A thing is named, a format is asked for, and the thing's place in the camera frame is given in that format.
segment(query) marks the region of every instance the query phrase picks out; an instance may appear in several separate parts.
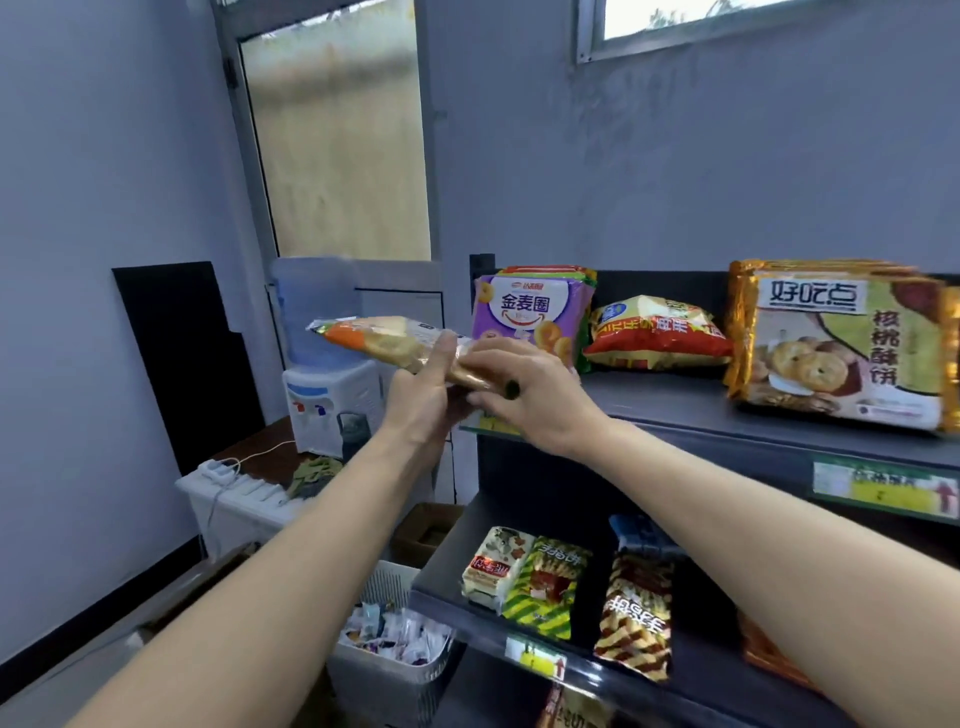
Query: window frame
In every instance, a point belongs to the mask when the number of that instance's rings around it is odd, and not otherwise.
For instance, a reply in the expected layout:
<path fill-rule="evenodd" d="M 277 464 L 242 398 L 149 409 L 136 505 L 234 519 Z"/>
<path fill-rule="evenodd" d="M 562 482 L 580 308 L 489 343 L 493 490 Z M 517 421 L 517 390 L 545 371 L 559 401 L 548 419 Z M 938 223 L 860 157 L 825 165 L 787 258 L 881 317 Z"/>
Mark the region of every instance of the window frame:
<path fill-rule="evenodd" d="M 723 36 L 747 33 L 799 22 L 836 12 L 864 0 L 785 0 L 775 5 L 749 8 L 693 20 L 628 36 L 604 39 L 607 0 L 577 0 L 576 62 L 590 63 L 650 53 Z"/>

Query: biscuit package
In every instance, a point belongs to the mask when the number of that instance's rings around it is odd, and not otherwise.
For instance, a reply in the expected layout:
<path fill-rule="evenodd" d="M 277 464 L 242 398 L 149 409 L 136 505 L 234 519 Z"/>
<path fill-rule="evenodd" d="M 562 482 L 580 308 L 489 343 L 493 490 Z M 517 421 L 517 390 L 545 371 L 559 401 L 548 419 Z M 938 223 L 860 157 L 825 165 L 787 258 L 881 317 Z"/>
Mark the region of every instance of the biscuit package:
<path fill-rule="evenodd" d="M 673 566 L 620 553 L 593 654 L 634 669 L 654 682 L 667 679 Z"/>
<path fill-rule="evenodd" d="M 586 371 L 587 314 L 596 272 L 574 265 L 515 266 L 475 282 L 473 338 L 530 341 Z"/>
<path fill-rule="evenodd" d="M 739 610 L 737 610 L 736 615 L 740 623 L 740 632 L 743 633 L 743 656 L 748 663 L 774 672 L 780 677 L 791 680 L 798 685 L 803 685 L 805 688 L 810 688 L 813 691 L 817 690 L 817 687 L 801 672 L 800 668 L 780 652 L 780 649 L 752 619 Z"/>
<path fill-rule="evenodd" d="M 308 328 L 345 349 L 363 352 L 413 374 L 426 365 L 441 334 L 438 328 L 403 316 L 320 320 Z M 472 343 L 466 336 L 457 337 L 457 359 L 467 353 Z M 453 363 L 446 380 L 468 389 L 496 392 L 508 400 L 519 394 L 516 382 L 494 382 L 470 371 L 459 361 Z"/>
<path fill-rule="evenodd" d="M 609 728 L 613 710 L 599 700 L 554 683 L 537 728 Z"/>
<path fill-rule="evenodd" d="M 546 637 L 570 639 L 570 610 L 577 581 L 591 556 L 585 548 L 538 536 L 507 594 L 503 616 Z"/>
<path fill-rule="evenodd" d="M 957 289 L 885 270 L 753 271 L 732 397 L 885 425 L 957 427 Z"/>
<path fill-rule="evenodd" d="M 654 296 L 634 296 L 593 311 L 593 343 L 584 356 L 621 369 L 672 369 L 722 365 L 732 344 L 699 306 Z"/>
<path fill-rule="evenodd" d="M 733 342 L 741 341 L 745 333 L 744 282 L 757 271 L 821 271 L 832 275 L 844 275 L 850 272 L 876 272 L 905 276 L 917 273 L 917 269 L 911 266 L 869 258 L 830 258 L 827 260 L 759 260 L 749 258 L 735 260 L 730 264 L 727 282 L 727 316 L 724 320 L 724 331 Z M 738 367 L 739 357 L 734 357 L 724 375 L 726 386 L 731 386 L 736 379 Z"/>
<path fill-rule="evenodd" d="M 533 543 L 534 537 L 528 533 L 502 526 L 491 528 L 464 570 L 463 595 L 499 614 Z"/>

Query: gold snack package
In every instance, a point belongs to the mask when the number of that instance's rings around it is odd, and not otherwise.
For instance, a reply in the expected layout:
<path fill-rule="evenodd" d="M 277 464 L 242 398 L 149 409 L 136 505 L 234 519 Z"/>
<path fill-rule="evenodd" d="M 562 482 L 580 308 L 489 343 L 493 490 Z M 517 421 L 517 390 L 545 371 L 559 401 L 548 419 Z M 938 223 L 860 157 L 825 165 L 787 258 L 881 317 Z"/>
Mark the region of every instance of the gold snack package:
<path fill-rule="evenodd" d="M 315 321 L 308 328 L 319 333 L 327 341 L 363 352 L 374 359 L 393 364 L 416 374 L 430 358 L 433 345 L 440 338 L 441 330 L 403 316 L 373 316 L 371 318 L 337 319 Z M 514 381 L 495 382 L 472 372 L 459 363 L 459 359 L 473 344 L 466 336 L 457 337 L 457 361 L 454 361 L 446 380 L 468 389 L 496 392 L 508 400 L 519 395 Z"/>
<path fill-rule="evenodd" d="M 569 640 L 570 610 L 590 556 L 585 548 L 538 536 L 501 615 L 546 637 Z"/>
<path fill-rule="evenodd" d="M 887 260 L 870 258 L 829 258 L 826 260 L 761 260 L 748 258 L 735 260 L 730 264 L 727 280 L 727 311 L 724 317 L 724 331 L 733 341 L 734 351 L 730 366 L 724 374 L 723 383 L 731 386 L 736 380 L 740 366 L 740 351 L 738 343 L 743 341 L 745 333 L 746 311 L 743 304 L 743 284 L 753 273 L 758 271 L 789 271 L 794 273 L 820 272 L 830 276 L 844 276 L 847 273 L 889 273 L 905 276 L 917 274 L 912 266 L 891 263 Z"/>
<path fill-rule="evenodd" d="M 960 306 L 942 282 L 890 269 L 754 271 L 732 397 L 885 425 L 953 429 Z"/>
<path fill-rule="evenodd" d="M 554 683 L 537 728 L 610 728 L 613 713 L 596 698 Z"/>
<path fill-rule="evenodd" d="M 668 677 L 673 565 L 621 552 L 613 560 L 593 654 L 656 683 Z"/>

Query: cardboard box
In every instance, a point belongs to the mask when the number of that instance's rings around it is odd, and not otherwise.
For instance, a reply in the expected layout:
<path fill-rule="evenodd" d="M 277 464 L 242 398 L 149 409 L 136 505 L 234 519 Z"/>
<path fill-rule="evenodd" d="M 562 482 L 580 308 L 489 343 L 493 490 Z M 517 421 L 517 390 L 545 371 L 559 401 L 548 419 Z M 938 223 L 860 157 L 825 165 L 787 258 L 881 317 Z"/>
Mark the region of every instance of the cardboard box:
<path fill-rule="evenodd" d="M 390 541 L 392 559 L 422 569 L 464 512 L 462 505 L 418 503 L 400 522 Z"/>

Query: hand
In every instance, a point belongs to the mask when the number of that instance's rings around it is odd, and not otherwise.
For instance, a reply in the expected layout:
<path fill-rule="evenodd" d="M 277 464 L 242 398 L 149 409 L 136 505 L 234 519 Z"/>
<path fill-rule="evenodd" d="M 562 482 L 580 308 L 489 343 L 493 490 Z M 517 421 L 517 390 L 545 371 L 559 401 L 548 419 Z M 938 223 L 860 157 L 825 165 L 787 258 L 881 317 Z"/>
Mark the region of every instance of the hand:
<path fill-rule="evenodd" d="M 483 339 L 460 361 L 500 381 L 513 379 L 520 385 L 515 400 L 491 392 L 471 392 L 467 399 L 519 428 L 542 450 L 583 462 L 588 441 L 609 421 L 584 392 L 576 374 L 558 357 L 528 342 L 506 337 Z"/>
<path fill-rule="evenodd" d="M 456 334 L 444 331 L 419 374 L 400 369 L 390 384 L 381 429 L 412 445 L 422 470 L 440 461 L 446 433 L 473 410 L 466 390 L 446 385 L 456 352 Z"/>

